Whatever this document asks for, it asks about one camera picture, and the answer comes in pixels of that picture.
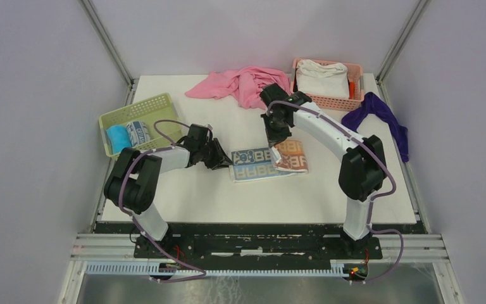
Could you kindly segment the beige rabbit print towel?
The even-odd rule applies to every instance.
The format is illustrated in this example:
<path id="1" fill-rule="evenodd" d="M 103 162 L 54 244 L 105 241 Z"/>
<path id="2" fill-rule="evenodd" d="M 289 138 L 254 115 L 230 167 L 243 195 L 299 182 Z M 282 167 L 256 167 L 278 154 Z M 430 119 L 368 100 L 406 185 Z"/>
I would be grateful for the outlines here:
<path id="1" fill-rule="evenodd" d="M 233 182 L 251 182 L 307 174 L 309 166 L 301 141 L 286 140 L 272 148 L 231 152 Z"/>

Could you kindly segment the green plastic basket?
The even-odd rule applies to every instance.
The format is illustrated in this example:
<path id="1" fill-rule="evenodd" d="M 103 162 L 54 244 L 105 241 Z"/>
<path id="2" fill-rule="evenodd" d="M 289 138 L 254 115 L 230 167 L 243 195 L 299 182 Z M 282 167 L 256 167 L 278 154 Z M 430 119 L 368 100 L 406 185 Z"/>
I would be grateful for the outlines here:
<path id="1" fill-rule="evenodd" d="M 125 147 L 141 151 L 169 146 L 182 136 L 182 125 L 168 93 L 159 94 L 99 117 L 106 156 L 116 160 Z"/>

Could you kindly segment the blue white patterned cloth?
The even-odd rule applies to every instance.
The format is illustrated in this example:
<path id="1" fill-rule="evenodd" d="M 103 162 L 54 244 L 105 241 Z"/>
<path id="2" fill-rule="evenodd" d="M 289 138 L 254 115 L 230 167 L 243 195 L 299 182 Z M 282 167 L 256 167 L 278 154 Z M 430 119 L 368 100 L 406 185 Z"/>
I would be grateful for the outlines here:
<path id="1" fill-rule="evenodd" d="M 151 140 L 147 125 L 143 121 L 131 121 L 126 124 L 126 130 L 133 147 L 145 144 Z"/>

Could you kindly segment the blue towel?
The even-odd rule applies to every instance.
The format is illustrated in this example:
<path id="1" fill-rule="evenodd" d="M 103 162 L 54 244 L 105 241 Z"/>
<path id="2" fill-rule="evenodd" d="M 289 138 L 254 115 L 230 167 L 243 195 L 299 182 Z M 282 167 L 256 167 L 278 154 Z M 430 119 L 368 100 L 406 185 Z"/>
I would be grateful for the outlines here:
<path id="1" fill-rule="evenodd" d="M 122 125 L 113 125 L 106 130 L 111 144 L 112 155 L 120 153 L 125 148 L 132 147 L 127 128 Z"/>

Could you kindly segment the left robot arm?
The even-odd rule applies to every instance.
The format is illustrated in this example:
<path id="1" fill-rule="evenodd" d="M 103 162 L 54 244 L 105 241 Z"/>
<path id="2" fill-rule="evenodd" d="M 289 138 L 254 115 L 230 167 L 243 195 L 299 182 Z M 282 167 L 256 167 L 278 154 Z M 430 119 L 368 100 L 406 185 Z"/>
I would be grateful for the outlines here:
<path id="1" fill-rule="evenodd" d="M 233 161 L 210 128 L 192 124 L 187 135 L 165 148 L 141 152 L 122 149 L 104 185 L 104 195 L 130 216 L 141 234 L 151 239 L 150 250 L 157 257 L 169 256 L 173 239 L 170 228 L 154 205 L 158 181 L 163 173 L 203 163 L 210 170 L 228 168 Z"/>

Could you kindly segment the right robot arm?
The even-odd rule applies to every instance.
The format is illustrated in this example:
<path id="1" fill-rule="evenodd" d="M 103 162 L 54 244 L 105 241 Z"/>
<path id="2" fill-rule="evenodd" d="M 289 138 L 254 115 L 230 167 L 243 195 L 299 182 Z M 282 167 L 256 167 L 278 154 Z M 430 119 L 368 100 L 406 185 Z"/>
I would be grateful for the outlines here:
<path id="1" fill-rule="evenodd" d="M 347 197 L 346 219 L 340 250 L 357 258 L 366 249 L 363 238 L 370 233 L 370 206 L 374 193 L 389 177 L 383 144 L 379 137 L 363 137 L 327 115 L 303 92 L 288 94 L 278 84 L 259 94 L 266 105 L 261 115 L 270 149 L 286 141 L 291 129 L 305 131 L 328 148 L 339 160 L 339 186 Z"/>

